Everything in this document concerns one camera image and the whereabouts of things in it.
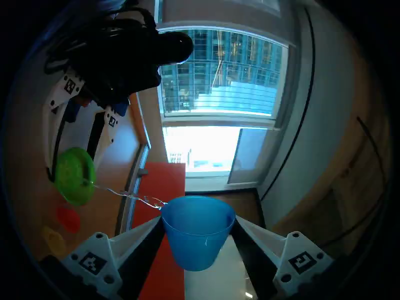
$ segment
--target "window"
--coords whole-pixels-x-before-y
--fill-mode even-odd
[[[286,76],[282,66],[287,47],[245,32],[186,28],[193,54],[183,64],[160,67],[163,122],[243,121],[273,127],[281,104],[279,83]]]
[[[186,175],[209,172],[228,174],[234,161],[239,132],[240,127],[164,127],[168,161],[186,164]]]

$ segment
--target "white wall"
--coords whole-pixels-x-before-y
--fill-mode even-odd
[[[308,8],[315,37],[315,74],[309,107],[293,150],[261,206],[267,228],[284,217],[307,194],[334,156],[348,123],[354,95],[354,67],[345,29],[328,12]],[[304,9],[301,67],[296,100],[278,154],[264,182],[263,196],[288,153],[300,123],[310,83],[311,33]]]

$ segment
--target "black cable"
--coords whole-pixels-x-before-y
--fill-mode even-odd
[[[311,18],[310,18],[310,14],[307,10],[307,8],[304,8],[305,13],[307,15],[307,19],[308,19],[308,24],[310,27],[310,33],[311,33],[311,47],[312,47],[312,63],[311,63],[311,78],[310,78],[310,85],[308,87],[308,93],[307,93],[307,99],[305,100],[305,105],[304,105],[304,110],[303,110],[303,114],[301,115],[301,119],[300,119],[300,123],[298,125],[296,134],[294,135],[293,141],[291,142],[289,151],[287,152],[282,165],[280,166],[278,172],[276,173],[274,179],[272,180],[271,184],[269,185],[269,187],[266,189],[264,195],[262,195],[260,201],[263,201],[263,199],[265,198],[265,196],[268,194],[268,192],[271,190],[272,186],[274,185],[274,183],[277,181],[278,176],[281,174],[282,169],[284,168],[286,162],[288,161],[288,158],[290,156],[290,154],[292,153],[293,147],[295,146],[296,140],[299,137],[299,133],[300,130],[302,129],[303,126],[303,122],[304,119],[306,117],[306,113],[307,113],[307,109],[309,108],[309,103],[310,103],[310,98],[311,98],[311,93],[313,91],[313,85],[314,85],[314,73],[315,73],[315,65],[316,65],[316,44],[315,44],[315,38],[314,38],[314,29],[313,29],[313,24],[311,23]]]
[[[362,130],[364,131],[366,137],[368,138],[368,140],[370,141],[373,151],[375,152],[376,158],[378,160],[379,163],[379,168],[380,168],[380,172],[381,172],[381,177],[382,177],[382,184],[383,184],[383,192],[382,194],[379,196],[378,200],[376,201],[376,203],[368,210],[368,212],[357,222],[355,223],[352,227],[350,227],[349,229],[343,231],[341,234],[339,234],[337,237],[326,241],[325,243],[323,243],[322,245],[320,245],[321,248],[325,248],[330,246],[331,244],[336,243],[337,241],[340,241],[341,239],[343,239],[344,237],[348,236],[349,234],[351,234],[354,230],[356,230],[362,223],[365,222],[366,219],[368,219],[368,217],[378,208],[380,207],[380,204],[382,203],[382,199],[385,196],[386,193],[386,175],[385,175],[385,170],[384,170],[384,164],[382,161],[382,157],[379,154],[378,151],[378,146],[374,141],[374,138],[371,135],[370,130],[368,129],[368,127],[365,125],[365,123],[361,120],[361,118],[359,116],[357,116],[357,121],[359,122],[359,124],[361,125]]]
[[[144,24],[140,24],[140,22],[134,19],[105,19],[105,17],[110,15],[132,11],[141,13],[144,19]],[[138,26],[147,27],[153,31],[154,34],[157,33],[156,23],[153,16],[146,9],[127,6],[118,10],[106,11],[89,22],[61,34],[58,37],[57,42],[47,51],[44,72],[46,74],[53,74],[61,70],[65,71],[69,64],[68,62],[62,61],[67,60],[71,53],[75,52],[79,48],[85,47],[91,40],[100,38],[107,39],[116,35],[121,35],[132,30],[137,30]]]

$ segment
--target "floor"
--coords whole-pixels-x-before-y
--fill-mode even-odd
[[[257,191],[233,191],[218,194],[206,194],[205,196],[217,198],[228,203],[234,209],[235,213],[260,227],[263,227],[264,216],[259,206],[259,198]]]

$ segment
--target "glass window pane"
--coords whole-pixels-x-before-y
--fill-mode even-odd
[[[191,59],[160,67],[164,111],[272,115],[282,46],[215,29],[187,33],[194,44]]]

